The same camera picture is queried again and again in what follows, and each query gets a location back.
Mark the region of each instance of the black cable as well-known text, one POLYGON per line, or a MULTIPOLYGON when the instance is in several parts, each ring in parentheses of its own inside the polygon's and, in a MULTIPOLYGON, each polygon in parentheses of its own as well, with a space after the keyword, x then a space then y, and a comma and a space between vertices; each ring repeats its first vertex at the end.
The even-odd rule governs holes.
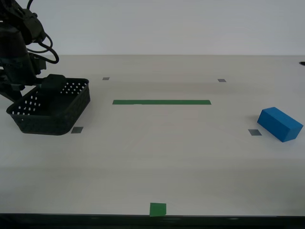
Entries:
MULTIPOLYGON (((49 39, 50 41, 50 46, 48 46, 50 49, 53 47, 53 41, 51 39, 51 37, 49 37, 48 34, 46 34, 47 38, 49 39)), ((49 50, 45 49, 45 50, 42 50, 42 51, 36 51, 36 50, 32 50, 32 49, 27 49, 28 51, 32 52, 32 53, 45 53, 45 52, 48 52, 49 50)))
POLYGON ((44 60, 44 61, 46 61, 46 62, 53 63, 53 64, 56 64, 56 63, 59 62, 59 56, 58 56, 58 54, 57 54, 52 48, 50 48, 48 45, 45 45, 45 44, 42 43, 42 42, 38 42, 38 44, 39 44, 41 47, 43 47, 43 48, 47 49, 48 51, 50 51, 50 52, 54 55, 55 60, 53 61, 53 60, 50 60, 50 59, 45 58, 45 57, 43 57, 43 56, 40 56, 40 55, 37 55, 37 54, 32 53, 32 55, 33 55, 34 57, 37 57, 37 58, 39 58, 39 59, 42 59, 42 60, 44 60))
POLYGON ((32 2, 33 2, 33 0, 29 0, 28 5, 27 5, 28 10, 30 9, 32 2))

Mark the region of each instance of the robotic arm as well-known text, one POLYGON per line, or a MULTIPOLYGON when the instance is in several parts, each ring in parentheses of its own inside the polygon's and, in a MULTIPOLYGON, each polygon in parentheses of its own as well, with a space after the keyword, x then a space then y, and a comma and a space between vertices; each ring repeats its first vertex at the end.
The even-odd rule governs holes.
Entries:
MULTIPOLYGON (((15 0, 0 0, 0 94, 13 102, 22 98, 21 90, 26 85, 38 85, 44 88, 44 79, 36 78, 42 69, 46 69, 46 62, 58 63, 59 57, 52 49, 52 40, 45 33, 36 13, 30 11, 33 0, 29 0, 27 9, 23 9, 15 0), (51 42, 50 46, 42 43, 45 38, 51 42), (38 43, 44 47, 43 51, 33 51, 26 45, 38 43), (37 53, 50 51, 55 60, 49 60, 37 53)), ((56 90, 59 78, 53 83, 48 80, 49 92, 56 90)))

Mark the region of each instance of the table surface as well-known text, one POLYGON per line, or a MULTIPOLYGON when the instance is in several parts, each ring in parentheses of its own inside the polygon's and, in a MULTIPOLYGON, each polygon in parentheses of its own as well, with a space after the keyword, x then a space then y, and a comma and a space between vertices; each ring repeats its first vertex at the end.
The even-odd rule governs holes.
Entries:
POLYGON ((275 106, 305 124, 300 61, 62 56, 42 76, 90 80, 91 102, 75 124, 83 131, 23 134, 1 97, 0 213, 147 215, 156 202, 167 204, 168 215, 305 215, 305 131, 282 143, 256 122, 275 106), (112 105, 115 99, 212 105, 112 105))

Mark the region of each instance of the black basket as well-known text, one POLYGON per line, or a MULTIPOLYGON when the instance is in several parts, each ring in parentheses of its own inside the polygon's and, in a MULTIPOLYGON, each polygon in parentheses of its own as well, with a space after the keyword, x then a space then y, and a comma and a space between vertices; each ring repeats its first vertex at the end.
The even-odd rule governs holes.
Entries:
POLYGON ((67 78, 61 94, 48 98, 38 87, 7 109, 19 129, 27 134, 63 135, 69 132, 90 102, 89 81, 67 78))

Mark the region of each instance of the blue rectangular block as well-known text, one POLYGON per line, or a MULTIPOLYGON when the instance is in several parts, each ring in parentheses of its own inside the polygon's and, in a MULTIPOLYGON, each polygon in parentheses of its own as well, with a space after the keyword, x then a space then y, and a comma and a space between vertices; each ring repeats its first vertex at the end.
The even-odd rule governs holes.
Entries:
POLYGON ((296 139, 303 128, 302 124, 276 107, 262 110, 257 122, 281 142, 296 139))

